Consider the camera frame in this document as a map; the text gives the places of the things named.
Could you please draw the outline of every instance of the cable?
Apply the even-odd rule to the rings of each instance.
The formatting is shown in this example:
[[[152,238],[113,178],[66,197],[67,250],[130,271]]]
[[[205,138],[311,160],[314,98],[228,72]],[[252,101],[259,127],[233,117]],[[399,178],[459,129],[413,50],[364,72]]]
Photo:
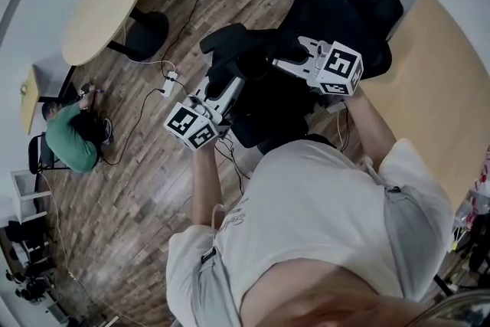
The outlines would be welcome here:
[[[176,82],[176,83],[178,83],[179,85],[181,85],[181,86],[182,86],[182,89],[184,89],[184,92],[185,92],[187,95],[189,95],[189,94],[190,94],[190,93],[187,91],[187,89],[185,88],[185,86],[184,86],[182,83],[180,83],[180,82],[179,82],[178,80],[176,80],[176,79],[174,79],[174,82]]]
[[[247,178],[248,180],[250,180],[250,177],[248,177],[247,175],[245,175],[241,170],[240,168],[238,168],[238,164],[237,164],[237,161],[235,160],[235,156],[234,156],[234,152],[235,152],[235,149],[233,148],[233,144],[234,142],[231,140],[231,139],[228,139],[228,138],[225,138],[228,142],[231,142],[231,147],[228,147],[228,145],[226,143],[224,143],[223,141],[220,141],[224,147],[227,148],[228,152],[230,152],[230,156],[231,156],[231,160],[232,162],[235,164],[235,167],[237,169],[237,171],[244,177],[244,178]]]
[[[224,143],[222,140],[218,140],[218,142],[221,142],[221,144],[227,148],[227,150],[230,152],[230,156],[231,157],[228,157],[226,154],[224,154],[221,150],[219,150],[219,148],[217,146],[215,146],[214,148],[216,149],[217,152],[219,152],[224,158],[226,158],[227,160],[231,161],[234,165],[234,169],[235,169],[235,172],[237,173],[237,176],[238,176],[238,187],[240,189],[240,193],[243,195],[245,193],[244,191],[244,188],[243,188],[243,179],[242,179],[242,176],[244,178],[247,178],[248,180],[250,180],[250,177],[248,177],[247,175],[245,175],[241,170],[240,168],[238,167],[238,164],[237,164],[237,161],[235,160],[235,157],[234,157],[234,149],[233,149],[233,141],[231,139],[228,139],[228,138],[225,138],[227,141],[231,142],[231,148],[226,144]]]
[[[177,67],[175,66],[175,64],[173,64],[171,61],[169,60],[164,60],[165,56],[167,55],[169,49],[175,45],[178,40],[180,39],[180,36],[181,36],[181,33],[183,32],[183,30],[186,28],[186,26],[189,24],[189,22],[191,21],[192,19],[192,16],[194,15],[194,12],[198,6],[198,3],[199,3],[200,0],[196,0],[196,2],[194,3],[194,7],[192,8],[192,11],[191,11],[191,14],[189,15],[189,18],[188,20],[184,23],[184,25],[182,26],[181,30],[178,32],[177,34],[177,37],[176,39],[167,47],[167,50],[165,51],[165,53],[163,54],[162,56],[162,59],[160,61],[152,61],[152,62],[148,62],[148,63],[145,63],[145,62],[139,62],[139,61],[134,61],[134,60],[131,60],[129,59],[127,56],[126,58],[134,63],[139,63],[139,64],[156,64],[156,63],[160,63],[160,71],[162,72],[162,76],[165,78],[165,79],[169,79],[164,73],[163,73],[163,64],[164,63],[168,63],[168,64],[171,64],[173,67],[174,67],[174,71],[176,72],[177,71]],[[126,44],[126,25],[124,25],[124,44]],[[182,88],[184,89],[184,92],[186,92],[186,94],[188,95],[189,92],[188,90],[185,88],[184,84],[179,82],[178,80],[174,80],[174,82],[178,83],[179,85],[182,86]],[[133,133],[133,131],[135,130],[135,128],[138,126],[139,122],[141,121],[141,118],[142,118],[142,114],[143,114],[143,108],[145,107],[145,102],[146,102],[146,99],[148,98],[148,96],[153,93],[154,91],[156,90],[159,90],[159,89],[153,89],[152,91],[150,91],[146,97],[145,97],[145,100],[143,101],[143,105],[141,107],[141,113],[139,114],[139,119],[138,121],[136,122],[136,124],[133,126],[131,132],[129,133],[128,135],[128,139],[126,140],[126,144],[124,145],[124,147],[122,148],[122,152],[121,152],[121,156],[119,157],[119,160],[117,160],[116,162],[108,162],[104,157],[102,157],[102,160],[108,164],[108,165],[111,165],[111,166],[114,166],[114,165],[117,165],[121,162],[121,160],[123,159],[123,155],[124,155],[124,152],[126,150],[126,147],[128,145],[128,142],[129,142],[129,139],[131,138],[131,135]]]
[[[231,161],[234,165],[234,169],[235,169],[235,172],[237,173],[237,176],[238,176],[238,189],[240,189],[240,193],[243,194],[245,193],[244,190],[243,190],[243,179],[242,179],[242,176],[240,175],[240,171],[239,169],[237,168],[236,164],[235,164],[235,161],[233,159],[231,159],[230,157],[228,157],[226,154],[224,154],[221,150],[219,150],[219,148],[217,146],[214,147],[216,149],[217,152],[219,152],[224,158],[226,158],[227,160]]]
[[[337,132],[338,132],[338,138],[340,139],[340,146],[342,148],[342,146],[344,145],[344,143],[342,142],[342,134],[340,133],[340,126],[338,124],[338,118],[340,117],[340,110],[337,112]]]
[[[138,118],[138,121],[136,122],[136,124],[133,126],[133,128],[131,129],[131,132],[129,133],[128,135],[128,138],[126,139],[126,143],[124,145],[124,147],[122,148],[122,151],[121,151],[121,156],[119,157],[119,159],[114,162],[114,163],[111,163],[111,162],[108,162],[104,157],[102,157],[102,159],[104,160],[104,162],[106,164],[109,164],[111,166],[115,166],[117,164],[119,164],[121,162],[121,160],[123,159],[123,155],[124,155],[124,152],[126,150],[126,147],[128,147],[128,142],[129,142],[129,139],[131,138],[131,135],[132,133],[134,132],[134,130],[136,129],[136,127],[138,126],[139,122],[141,121],[141,118],[143,116],[143,109],[145,109],[145,103],[146,103],[146,100],[148,99],[148,97],[150,96],[151,93],[153,93],[154,91],[160,91],[160,89],[153,89],[152,91],[150,91],[148,94],[146,94],[146,97],[145,99],[143,100],[143,105],[141,105],[141,111],[139,113],[139,118]]]
[[[181,34],[182,32],[184,31],[184,29],[187,27],[187,25],[189,24],[189,22],[191,21],[192,19],[192,16],[194,15],[194,12],[196,11],[196,8],[198,6],[198,3],[199,3],[200,0],[196,0],[196,2],[194,3],[194,7],[192,8],[191,10],[191,14],[189,15],[189,18],[188,20],[184,23],[184,25],[181,27],[181,30],[177,33],[177,37],[173,40],[172,43],[170,43],[170,45],[167,47],[165,53],[163,54],[162,56],[162,59],[161,59],[161,64],[160,64],[160,71],[162,72],[162,75],[163,77],[165,77],[165,75],[163,74],[163,62],[166,61],[166,60],[163,60],[166,58],[168,52],[170,51],[170,48],[173,47],[175,44],[178,43],[178,41],[180,40],[181,38]]]
[[[349,140],[351,139],[351,130],[349,129],[349,110],[347,109],[347,105],[345,105],[345,103],[344,106],[345,106],[345,128],[347,129],[347,136],[345,137],[345,142],[342,145],[340,152],[345,151],[349,143]]]
[[[51,199],[53,200],[53,204],[54,204],[54,210],[56,211],[56,228],[57,228],[57,231],[58,231],[58,234],[60,235],[60,242],[61,242],[61,247],[63,249],[63,254],[64,254],[64,263],[65,263],[65,268],[67,269],[67,272],[68,274],[70,275],[71,278],[73,278],[73,280],[77,281],[81,286],[82,286],[82,289],[83,291],[85,292],[85,294],[87,295],[87,297],[89,298],[89,300],[95,304],[95,302],[93,301],[93,298],[92,296],[89,294],[88,292],[88,289],[85,287],[85,285],[82,283],[81,280],[77,279],[74,274],[70,271],[70,268],[68,266],[68,256],[67,256],[67,250],[66,248],[64,247],[64,242],[63,242],[63,236],[61,235],[61,229],[60,229],[60,213],[58,211],[58,206],[57,206],[57,203],[56,203],[56,199],[54,198],[54,194],[53,194],[53,190],[51,189],[51,186],[49,184],[49,181],[47,180],[46,176],[40,172],[39,173],[41,176],[44,177],[44,180],[46,181],[46,184],[47,184],[47,187],[49,188],[49,191],[50,191],[50,194],[51,194]],[[137,322],[136,320],[134,319],[131,319],[129,316],[125,315],[124,313],[118,311],[117,309],[115,309],[114,307],[112,307],[111,305],[109,305],[107,302],[101,300],[101,299],[97,299],[99,302],[101,302],[102,304],[104,304],[107,308],[113,310],[115,313],[117,313],[118,315],[128,319],[130,322],[133,322],[133,323],[136,323],[137,325],[141,325],[142,327],[147,327],[146,325],[140,323],[140,322]]]

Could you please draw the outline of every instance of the tabletop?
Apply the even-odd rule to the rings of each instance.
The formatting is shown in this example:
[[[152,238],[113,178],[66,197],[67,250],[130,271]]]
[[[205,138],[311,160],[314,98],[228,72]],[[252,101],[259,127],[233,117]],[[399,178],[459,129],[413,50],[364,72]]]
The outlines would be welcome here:
[[[490,143],[488,73],[437,0],[416,0],[389,44],[391,69],[362,89],[395,136],[411,140],[456,210]]]
[[[97,56],[123,27],[138,0],[79,0],[64,35],[63,56],[80,66]]]
[[[25,95],[21,96],[21,118],[26,134],[31,133],[32,121],[39,101],[38,79],[34,67],[29,68],[28,78],[25,81]]]

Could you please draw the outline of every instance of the parquet floor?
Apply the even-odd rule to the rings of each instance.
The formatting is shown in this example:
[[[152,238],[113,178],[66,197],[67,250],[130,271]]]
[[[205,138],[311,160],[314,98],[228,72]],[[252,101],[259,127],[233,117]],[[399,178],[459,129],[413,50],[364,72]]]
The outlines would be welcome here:
[[[199,50],[202,38],[233,22],[242,22],[248,28],[274,28],[292,1],[201,0],[166,60],[175,63],[180,81],[192,90],[210,61]],[[153,60],[159,60],[168,43],[175,39],[194,2],[149,0],[145,5],[145,11],[163,11],[170,21],[170,35]],[[72,79],[75,87],[88,80],[106,91],[101,109],[107,111],[114,124],[115,142],[106,154],[113,162],[119,158],[146,94],[162,86],[162,75],[157,64],[134,64],[123,55],[105,50],[89,64],[78,67]],[[114,315],[103,302],[146,326],[167,326],[173,320],[165,301],[165,265],[168,239],[190,223],[185,212],[191,197],[191,152],[178,144],[162,124],[175,103],[184,97],[180,89],[170,99],[163,99],[158,93],[147,99],[142,121],[118,165],[101,163],[87,175],[72,171],[47,173],[60,212],[70,271],[81,279],[93,302],[63,268],[60,241],[54,246],[59,266],[54,281],[71,307],[93,321],[99,319],[101,312]],[[309,117],[309,123],[313,132],[339,145],[334,116],[318,110]],[[345,133],[344,112],[341,131]],[[241,170],[248,174],[261,157],[256,149],[241,146],[235,155]],[[353,127],[346,155],[354,161],[362,155]],[[220,155],[217,160],[224,197],[227,205],[232,205],[240,197],[238,178],[229,161]],[[56,214],[51,201],[48,203],[48,219],[54,226]],[[122,322],[137,325],[123,317]]]

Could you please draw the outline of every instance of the power strip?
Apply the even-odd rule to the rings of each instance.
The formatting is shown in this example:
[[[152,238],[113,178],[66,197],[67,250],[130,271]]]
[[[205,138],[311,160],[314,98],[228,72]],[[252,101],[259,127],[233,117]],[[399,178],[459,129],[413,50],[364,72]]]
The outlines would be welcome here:
[[[163,84],[163,93],[160,93],[165,98],[169,98],[171,96],[175,86],[175,81],[178,79],[178,74],[171,71],[168,73],[167,78],[168,79],[165,79],[165,83]]]

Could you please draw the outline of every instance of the white t-shirt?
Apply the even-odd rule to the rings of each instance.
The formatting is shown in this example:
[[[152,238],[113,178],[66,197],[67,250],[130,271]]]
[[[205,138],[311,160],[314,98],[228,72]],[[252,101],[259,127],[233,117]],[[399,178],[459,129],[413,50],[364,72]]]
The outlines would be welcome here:
[[[421,208],[449,238],[449,199],[408,140],[397,142],[378,174],[390,185],[411,185],[426,196]],[[384,198],[382,185],[330,146],[302,140],[268,153],[216,237],[236,308],[270,267],[298,258],[333,263],[381,295],[403,296],[384,223]],[[185,327],[195,326],[191,272],[211,249],[213,232],[194,225],[170,239],[167,300]],[[441,262],[445,249],[434,253]],[[420,296],[428,285],[420,287]]]

